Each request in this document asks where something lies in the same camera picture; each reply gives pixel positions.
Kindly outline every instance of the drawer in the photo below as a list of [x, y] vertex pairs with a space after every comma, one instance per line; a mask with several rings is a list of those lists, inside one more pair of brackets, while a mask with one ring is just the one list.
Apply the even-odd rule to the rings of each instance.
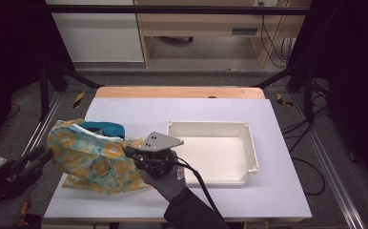
[[[277, 16], [265, 16], [267, 30], [277, 25]], [[260, 35], [259, 15], [140, 14], [144, 36], [254, 36]]]

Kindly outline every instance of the wooden edge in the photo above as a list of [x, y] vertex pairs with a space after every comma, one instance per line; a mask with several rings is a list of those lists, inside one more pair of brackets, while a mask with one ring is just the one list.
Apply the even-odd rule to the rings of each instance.
[[238, 87], [102, 87], [95, 98], [258, 98], [265, 99], [259, 88]]

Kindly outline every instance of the white cabinet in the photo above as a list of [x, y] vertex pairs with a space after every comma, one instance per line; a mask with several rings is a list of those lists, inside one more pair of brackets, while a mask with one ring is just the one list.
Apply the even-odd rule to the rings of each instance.
[[[133, 5], [132, 0], [47, 0], [49, 5]], [[53, 13], [73, 62], [143, 62], [134, 13]]]

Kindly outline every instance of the floor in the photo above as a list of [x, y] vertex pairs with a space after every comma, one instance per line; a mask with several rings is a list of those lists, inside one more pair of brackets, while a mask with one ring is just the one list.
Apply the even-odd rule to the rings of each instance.
[[[281, 45], [276, 44], [276, 47], [280, 51]], [[278, 66], [284, 64], [274, 55], [273, 59]], [[145, 68], [143, 63], [76, 63], [76, 68], [94, 82], [106, 85], [180, 86], [252, 86], [284, 69], [273, 63], [269, 63], [266, 68], [260, 68], [247, 38], [236, 37], [196, 37], [191, 43], [185, 38], [156, 39], [149, 68]], [[60, 98], [59, 106], [49, 120], [49, 127], [57, 119], [83, 117], [95, 94], [95, 90], [82, 86], [76, 80], [67, 80], [70, 86], [65, 93], [51, 91], [51, 98]], [[288, 80], [289, 77], [284, 77], [264, 89], [266, 97], [272, 101], [281, 129], [304, 119], [301, 111], [302, 92], [288, 94], [285, 90]], [[82, 91], [85, 92], [85, 97], [75, 109], [72, 104], [77, 94]], [[285, 103], [277, 102], [279, 94]], [[326, 101], [322, 94], [314, 93], [314, 96], [316, 95], [315, 110], [318, 111], [326, 106]], [[14, 114], [14, 117], [7, 120], [0, 130], [0, 156], [17, 158], [21, 152], [28, 149], [30, 138], [35, 134], [37, 125], [40, 125], [37, 121], [40, 116], [39, 99], [37, 84], [31, 84], [13, 95], [15, 105], [10, 115]], [[351, 162], [347, 147], [331, 119], [331, 114], [328, 110], [323, 111], [324, 113], [317, 114], [314, 128], [306, 135], [303, 134], [305, 125], [284, 135], [290, 151], [298, 136], [304, 135], [292, 150], [291, 156], [303, 158], [317, 168], [314, 170], [306, 163], [295, 160], [296, 172], [307, 193], [306, 198], [313, 217], [300, 223], [273, 225], [289, 225], [294, 228], [368, 228], [368, 172], [364, 165]], [[45, 143], [47, 132], [48, 128], [35, 139], [35, 143]], [[324, 175], [326, 186], [320, 194], [312, 195], [322, 188], [319, 174]], [[42, 216], [45, 214], [59, 178], [60, 173], [48, 163], [40, 185], [31, 196], [33, 213]], [[44, 219], [43, 228], [92, 228], [92, 224], [55, 223]], [[265, 228], [265, 224], [250, 223], [248, 228]]]

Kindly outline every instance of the teal fabric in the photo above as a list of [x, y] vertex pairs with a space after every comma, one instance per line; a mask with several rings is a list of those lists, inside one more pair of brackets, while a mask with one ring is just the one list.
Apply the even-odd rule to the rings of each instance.
[[79, 124], [86, 130], [105, 136], [119, 136], [125, 139], [125, 129], [122, 125], [112, 122], [84, 122]]

